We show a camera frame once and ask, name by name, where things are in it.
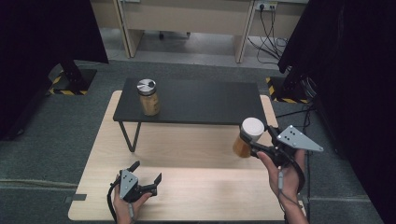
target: hand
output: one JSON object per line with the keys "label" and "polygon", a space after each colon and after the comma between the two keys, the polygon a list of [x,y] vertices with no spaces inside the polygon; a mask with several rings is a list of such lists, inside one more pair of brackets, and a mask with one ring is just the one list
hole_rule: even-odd
{"label": "hand", "polygon": [[[285,214],[289,223],[308,223],[303,211],[298,206],[297,190],[299,186],[299,176],[294,167],[291,165],[283,167],[283,189],[280,192],[277,182],[280,170],[264,152],[258,152],[257,156],[262,160],[262,163],[268,170],[271,190],[285,209]],[[297,150],[294,154],[294,159],[304,171],[304,150]]]}
{"label": "hand", "polygon": [[[117,222],[119,224],[121,223],[130,224],[132,220],[131,220],[131,215],[129,214],[128,203],[120,198],[120,184],[118,184],[114,188],[114,190],[115,190],[115,194],[114,194],[113,205],[117,215]],[[139,200],[133,203],[134,219],[137,219],[140,207],[143,205],[143,203],[145,203],[149,199],[149,197],[151,197],[151,193],[145,193],[142,195],[142,197]]]}

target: electrical outlet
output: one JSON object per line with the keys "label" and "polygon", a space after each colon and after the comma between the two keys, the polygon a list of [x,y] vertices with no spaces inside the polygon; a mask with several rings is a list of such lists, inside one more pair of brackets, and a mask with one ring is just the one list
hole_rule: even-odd
{"label": "electrical outlet", "polygon": [[260,11],[260,5],[264,6],[264,11],[275,11],[277,2],[273,1],[257,1],[256,10]]}

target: glass jar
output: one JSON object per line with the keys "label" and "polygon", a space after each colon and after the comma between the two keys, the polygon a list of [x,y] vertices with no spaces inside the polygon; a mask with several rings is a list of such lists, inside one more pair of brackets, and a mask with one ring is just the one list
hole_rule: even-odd
{"label": "glass jar", "polygon": [[[259,119],[247,118],[242,122],[241,131],[249,135],[252,141],[257,142],[264,132],[264,124]],[[250,145],[242,140],[238,134],[233,143],[233,152],[241,158],[249,158],[250,150]]]}
{"label": "glass jar", "polygon": [[140,80],[137,83],[137,92],[145,115],[154,116],[160,112],[160,101],[155,81],[151,79]]}

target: jar lid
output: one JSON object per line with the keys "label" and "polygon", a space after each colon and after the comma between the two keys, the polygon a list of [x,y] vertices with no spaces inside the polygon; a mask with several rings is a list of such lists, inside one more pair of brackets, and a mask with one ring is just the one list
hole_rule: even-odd
{"label": "jar lid", "polygon": [[251,137],[260,137],[264,132],[264,124],[259,119],[247,118],[242,123],[242,129]]}
{"label": "jar lid", "polygon": [[142,79],[137,83],[137,91],[141,95],[151,95],[156,90],[155,81],[151,79]]}

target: gray carpet floor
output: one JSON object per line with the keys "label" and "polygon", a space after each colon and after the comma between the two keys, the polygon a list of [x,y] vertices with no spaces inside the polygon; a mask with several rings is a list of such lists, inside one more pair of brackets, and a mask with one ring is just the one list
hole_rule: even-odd
{"label": "gray carpet floor", "polygon": [[[257,82],[260,94],[268,95],[265,78],[283,76],[276,70],[177,63],[110,61],[81,68],[98,71],[86,95],[44,97],[24,134],[0,142],[0,223],[78,223],[67,217],[69,198],[77,189],[110,96],[122,89],[125,78]],[[59,72],[55,67],[49,77]],[[273,102],[273,107],[281,116],[306,105]],[[311,223],[382,223],[348,161],[332,150],[319,115],[309,115],[306,134],[325,148],[309,156],[310,183],[302,192],[304,198],[310,193]],[[278,123],[301,130],[304,116],[279,117]]]}

